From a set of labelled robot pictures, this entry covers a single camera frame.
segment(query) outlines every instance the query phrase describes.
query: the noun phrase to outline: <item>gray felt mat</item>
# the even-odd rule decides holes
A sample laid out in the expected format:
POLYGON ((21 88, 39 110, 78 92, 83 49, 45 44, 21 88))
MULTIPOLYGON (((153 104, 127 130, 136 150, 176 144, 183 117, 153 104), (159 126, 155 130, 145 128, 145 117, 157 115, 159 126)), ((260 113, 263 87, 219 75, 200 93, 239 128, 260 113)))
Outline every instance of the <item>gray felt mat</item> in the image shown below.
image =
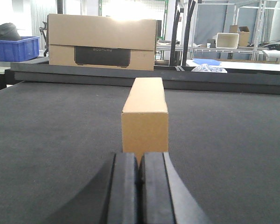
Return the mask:
MULTIPOLYGON (((0 91, 0 224, 36 224, 121 151, 129 88, 0 91)), ((215 224, 280 224, 280 96, 166 91, 171 160, 215 224)))

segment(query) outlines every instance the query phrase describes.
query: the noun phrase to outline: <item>white container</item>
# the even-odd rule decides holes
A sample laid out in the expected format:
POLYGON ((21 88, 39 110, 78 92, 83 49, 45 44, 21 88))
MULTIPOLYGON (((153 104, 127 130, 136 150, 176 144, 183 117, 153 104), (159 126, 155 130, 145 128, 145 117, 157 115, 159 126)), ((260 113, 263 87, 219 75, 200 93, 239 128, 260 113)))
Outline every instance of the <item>white container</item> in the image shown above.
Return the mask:
POLYGON ((218 33, 216 38, 216 48, 237 49, 239 34, 218 33))

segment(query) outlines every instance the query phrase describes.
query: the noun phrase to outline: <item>metal shelf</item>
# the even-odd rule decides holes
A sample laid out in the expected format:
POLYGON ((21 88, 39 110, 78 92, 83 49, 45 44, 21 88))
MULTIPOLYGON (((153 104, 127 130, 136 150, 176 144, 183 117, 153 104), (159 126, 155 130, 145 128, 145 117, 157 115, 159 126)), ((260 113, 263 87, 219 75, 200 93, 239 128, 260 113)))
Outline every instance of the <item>metal shelf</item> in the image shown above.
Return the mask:
POLYGON ((197 12, 199 5, 233 5, 234 6, 234 16, 233 16, 233 25, 236 25, 238 22, 239 10, 240 8, 253 8, 257 9, 257 16, 255 20, 255 27, 253 32, 253 40, 254 48, 251 50, 247 49, 209 49, 209 48, 196 48, 192 47, 191 56, 190 58, 194 57, 196 51, 199 52, 226 52, 226 53, 241 53, 241 54, 251 54, 252 60, 256 60, 257 55, 261 54, 261 49, 258 48, 258 43, 260 41, 261 30, 263 26, 263 19, 265 10, 280 10, 280 8, 271 8, 266 7, 267 1, 280 1, 280 0, 246 0, 237 3, 222 3, 220 0, 204 0, 203 3, 196 4, 195 12, 193 14, 193 32, 192 32, 192 43, 191 46, 194 44, 194 36, 195 36, 195 29, 196 29, 196 21, 197 21, 197 12), (254 3, 259 3, 258 7, 249 6, 254 3))
POLYGON ((245 49, 219 49, 219 48, 193 48, 193 51, 199 52, 218 52, 218 53, 240 53, 240 54, 253 54, 254 50, 245 49))

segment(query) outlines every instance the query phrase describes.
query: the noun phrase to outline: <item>cardboard box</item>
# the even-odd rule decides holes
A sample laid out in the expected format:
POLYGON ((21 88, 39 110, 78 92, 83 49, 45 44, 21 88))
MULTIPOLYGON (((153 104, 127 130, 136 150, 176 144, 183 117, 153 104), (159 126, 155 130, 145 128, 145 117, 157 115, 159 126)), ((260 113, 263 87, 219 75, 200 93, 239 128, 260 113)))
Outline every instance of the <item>cardboard box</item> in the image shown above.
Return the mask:
POLYGON ((247 47, 247 45, 249 44, 250 30, 248 27, 238 27, 237 25, 231 25, 229 27, 229 33, 239 34, 238 45, 240 47, 247 47))
POLYGON ((123 152, 168 151, 168 110, 162 78, 136 78, 121 114, 123 152))
POLYGON ((156 20, 49 15, 49 64, 153 70, 156 20))

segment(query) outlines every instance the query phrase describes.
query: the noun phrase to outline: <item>metal pole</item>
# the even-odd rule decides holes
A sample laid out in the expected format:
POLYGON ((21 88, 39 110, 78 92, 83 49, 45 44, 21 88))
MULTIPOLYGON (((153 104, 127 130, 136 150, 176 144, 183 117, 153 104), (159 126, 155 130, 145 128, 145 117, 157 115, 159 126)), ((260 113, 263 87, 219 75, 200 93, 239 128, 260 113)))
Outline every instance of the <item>metal pole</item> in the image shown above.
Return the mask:
POLYGON ((65 12, 64 10, 64 1, 63 0, 57 0, 57 13, 63 14, 65 12))
POLYGON ((176 66, 175 45, 176 45, 176 34, 177 34, 179 16, 180 16, 180 11, 176 9, 175 19, 173 22, 172 37, 171 37, 171 50, 170 50, 169 66, 176 66))
POLYGON ((196 22, 197 22, 197 14, 198 14, 198 5, 195 5, 194 8, 194 19, 193 19, 193 30, 192 30, 192 40, 191 40, 191 52, 190 52, 190 59, 194 57, 194 38, 195 38, 195 32, 196 32, 196 22))
POLYGON ((237 23, 238 23, 239 9, 240 9, 240 8, 237 9, 237 18, 236 18, 236 20, 235 20, 235 25, 237 25, 237 23))
POLYGON ((252 55, 252 60, 256 60, 256 55, 257 55, 257 47, 258 47, 258 42, 259 42, 259 38, 260 38, 260 34, 262 31, 262 25, 263 25, 263 18, 264 18, 264 14, 265 14, 265 8, 266 8, 266 0, 261 0, 259 9, 260 9, 260 16, 259 16, 259 25, 258 25, 258 29, 256 30, 256 37, 255 37, 255 42, 254 42, 254 52, 252 55))
POLYGON ((184 42, 183 42, 183 52, 182 52, 182 66, 186 66, 187 55, 188 55, 188 46, 189 46, 189 35, 191 28, 191 20, 194 12, 196 2, 192 0, 191 4, 188 2, 188 10, 187 10, 187 23, 185 28, 184 42))
POLYGON ((234 4, 234 10, 233 10, 233 21, 232 21, 232 24, 233 25, 236 25, 236 16, 237 15, 237 5, 236 4, 234 4))

